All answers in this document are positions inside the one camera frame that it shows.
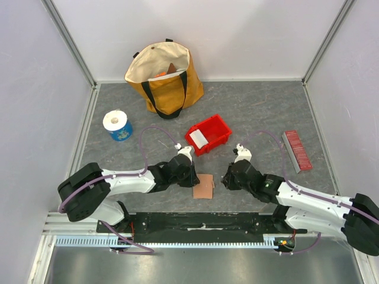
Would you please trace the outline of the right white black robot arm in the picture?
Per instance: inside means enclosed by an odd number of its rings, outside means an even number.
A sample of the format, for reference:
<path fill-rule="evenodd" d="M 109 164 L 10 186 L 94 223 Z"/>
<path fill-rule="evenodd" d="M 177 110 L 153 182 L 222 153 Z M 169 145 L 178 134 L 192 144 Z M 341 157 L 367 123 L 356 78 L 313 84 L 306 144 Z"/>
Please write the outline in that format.
<path fill-rule="evenodd" d="M 306 230 L 333 235 L 362 253 L 378 255 L 378 206 L 366 195 L 350 198 L 307 189 L 262 174 L 247 160 L 229 164 L 222 183 L 231 191 L 245 190 L 261 202 L 275 204 L 271 225 L 278 233 Z"/>

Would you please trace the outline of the tan leather card holder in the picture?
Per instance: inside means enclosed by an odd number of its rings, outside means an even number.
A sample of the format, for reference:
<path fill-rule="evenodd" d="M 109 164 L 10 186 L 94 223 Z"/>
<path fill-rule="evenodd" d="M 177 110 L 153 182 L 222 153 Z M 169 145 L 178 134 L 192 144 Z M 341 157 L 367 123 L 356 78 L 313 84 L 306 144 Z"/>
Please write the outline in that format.
<path fill-rule="evenodd" d="M 199 174 L 198 178 L 200 182 L 199 184 L 193 187 L 193 198 L 194 199 L 212 199 L 213 189 L 214 189 L 213 175 Z"/>

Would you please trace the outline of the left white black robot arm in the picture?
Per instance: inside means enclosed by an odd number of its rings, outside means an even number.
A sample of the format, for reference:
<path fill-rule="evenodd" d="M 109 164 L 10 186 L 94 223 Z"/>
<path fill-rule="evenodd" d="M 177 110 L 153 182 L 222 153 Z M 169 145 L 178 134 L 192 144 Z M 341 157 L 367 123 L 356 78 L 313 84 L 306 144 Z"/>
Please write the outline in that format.
<path fill-rule="evenodd" d="M 194 162 L 185 154 L 136 171 L 106 170 L 89 163 L 58 186 L 59 212 L 71 222 L 87 218 L 105 221 L 122 233 L 130 227 L 130 217 L 125 205 L 111 201 L 111 196 L 162 192 L 171 185 L 191 188 L 199 183 Z"/>

